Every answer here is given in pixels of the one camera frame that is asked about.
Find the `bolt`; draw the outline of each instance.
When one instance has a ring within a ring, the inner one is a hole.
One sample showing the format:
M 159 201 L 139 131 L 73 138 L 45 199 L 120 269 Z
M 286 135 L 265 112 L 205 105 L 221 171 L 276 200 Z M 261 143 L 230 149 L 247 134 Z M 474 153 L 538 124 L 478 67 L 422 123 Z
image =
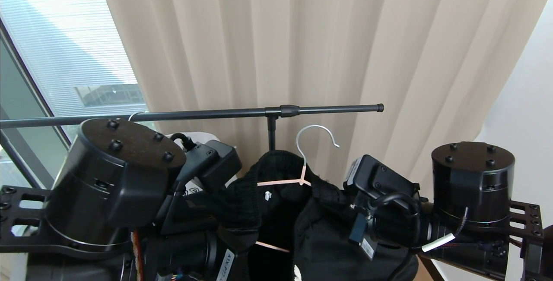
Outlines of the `bolt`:
M 175 155 L 172 154 L 172 152 L 165 152 L 163 154 L 163 161 L 165 162 L 171 162 L 173 160 L 173 158 L 175 157 Z
M 119 123 L 118 123 L 117 121 L 115 121 L 115 120 L 111 120 L 111 119 L 110 119 L 110 120 L 107 122 L 106 127 L 110 128 L 110 129 L 112 129 L 112 130 L 115 130 L 115 129 L 117 129 L 117 127 L 119 127 Z
M 13 194 L 16 192 L 16 189 L 14 187 L 4 187 L 3 190 L 5 194 Z
M 156 133 L 154 134 L 154 141 L 160 142 L 160 141 L 162 141 L 163 137 L 164 137 L 164 135 L 162 135 L 162 134 L 159 133 L 159 132 L 156 132 Z
M 123 143 L 121 143 L 121 141 L 119 141 L 118 139 L 113 139 L 111 140 L 108 148 L 112 151 L 118 152 L 121 150 L 121 148 L 123 148 Z

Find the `curtain fold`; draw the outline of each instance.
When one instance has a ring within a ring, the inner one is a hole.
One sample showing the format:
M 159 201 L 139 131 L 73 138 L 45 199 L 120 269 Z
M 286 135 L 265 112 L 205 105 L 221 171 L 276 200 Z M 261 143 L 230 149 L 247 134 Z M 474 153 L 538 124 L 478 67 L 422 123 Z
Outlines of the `curtain fold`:
M 383 103 L 383 113 L 277 121 L 340 184 L 373 155 L 431 197 L 431 151 L 473 140 L 547 0 L 107 0 L 151 111 Z M 265 118 L 160 122 L 236 145 L 245 168 L 268 150 Z

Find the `black metal rod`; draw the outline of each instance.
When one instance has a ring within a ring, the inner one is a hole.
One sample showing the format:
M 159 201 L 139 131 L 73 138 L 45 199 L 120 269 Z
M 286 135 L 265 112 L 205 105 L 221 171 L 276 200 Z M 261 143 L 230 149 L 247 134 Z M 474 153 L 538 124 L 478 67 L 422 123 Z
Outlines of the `black metal rod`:
M 298 107 L 283 105 L 267 108 L 246 108 L 237 110 L 211 110 L 211 111 L 183 111 L 183 112 L 157 112 L 140 113 L 133 116 L 133 121 L 158 121 L 158 120 L 198 120 L 198 119 L 220 119 L 220 118 L 247 118 L 247 117 L 293 117 L 298 114 L 329 114 L 347 112 L 382 112 L 383 104 L 352 105 L 352 106 L 320 106 L 320 107 Z M 70 116 L 70 117 L 44 117 L 30 119 L 0 120 L 0 128 L 27 128 L 27 127 L 48 127 L 65 126 L 68 124 L 80 124 L 90 118 L 125 118 L 126 115 L 101 115 L 101 116 Z
M 19 169 L 23 177 L 25 177 L 25 180 L 29 183 L 29 185 L 33 188 L 40 189 L 40 184 L 34 179 L 33 173 L 30 171 L 30 169 L 25 165 L 21 157 L 17 154 L 16 150 L 8 141 L 8 138 L 4 134 L 3 131 L 0 131 L 0 145 L 2 145 L 2 148 L 4 151 L 6 151 L 6 154 L 8 157 L 12 160 L 12 163 L 16 165 L 16 167 Z
M 274 116 L 267 117 L 267 130 L 269 132 L 269 151 L 274 151 L 277 148 L 277 118 Z

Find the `pink hanger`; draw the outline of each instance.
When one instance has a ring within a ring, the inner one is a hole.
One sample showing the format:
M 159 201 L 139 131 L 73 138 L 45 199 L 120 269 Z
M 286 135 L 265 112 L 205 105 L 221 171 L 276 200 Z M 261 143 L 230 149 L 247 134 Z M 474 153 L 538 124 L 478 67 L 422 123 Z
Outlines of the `pink hanger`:
M 309 185 L 311 186 L 311 183 L 309 181 L 306 181 L 305 180 L 305 171 L 307 169 L 307 166 L 308 166 L 308 161 L 307 159 L 305 158 L 305 154 L 304 152 L 302 152 L 302 149 L 300 149 L 300 135 L 301 133 L 308 129 L 308 128 L 312 128 L 312 127 L 318 127 L 318 128 L 321 128 L 321 129 L 324 129 L 326 132 L 328 132 L 328 134 L 330 135 L 330 138 L 332 139 L 332 144 L 334 144 L 334 146 L 336 147 L 340 147 L 340 145 L 336 144 L 336 141 L 334 140 L 334 135 L 332 135 L 332 132 L 326 128 L 326 127 L 323 127 L 323 126 L 320 126 L 318 124 L 312 124 L 310 126 L 307 126 L 307 127 L 304 127 L 303 129 L 301 129 L 299 132 L 298 132 L 298 135 L 296 135 L 296 147 L 298 148 L 298 151 L 300 152 L 300 154 L 302 154 L 302 157 L 304 159 L 304 166 L 302 168 L 302 175 L 300 176 L 300 178 L 298 179 L 292 179 L 292 180 L 279 180 L 279 181 L 262 181 L 262 182 L 259 182 L 257 183 L 257 186 L 267 186 L 267 185 L 279 185 L 279 184 L 293 184 L 293 183 L 299 183 L 300 185 Z M 282 251 L 282 252 L 286 252 L 286 253 L 290 253 L 290 251 L 286 250 L 286 249 L 283 249 L 283 248 L 279 248 L 279 247 L 275 247 L 275 246 L 272 246 L 271 244 L 266 244 L 266 243 L 263 243 L 263 242 L 255 242 L 255 244 L 259 245 L 259 246 L 263 246 L 263 247 L 266 247 L 266 248 L 271 248 L 271 249 L 276 249 L 278 251 Z

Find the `window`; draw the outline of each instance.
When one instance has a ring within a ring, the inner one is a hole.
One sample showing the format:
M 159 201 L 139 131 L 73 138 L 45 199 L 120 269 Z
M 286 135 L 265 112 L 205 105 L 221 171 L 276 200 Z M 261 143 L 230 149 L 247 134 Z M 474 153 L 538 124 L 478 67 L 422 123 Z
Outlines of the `window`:
M 147 111 L 105 0 L 0 0 L 0 22 L 2 119 Z M 0 184 L 51 187 L 77 128 L 2 129 Z

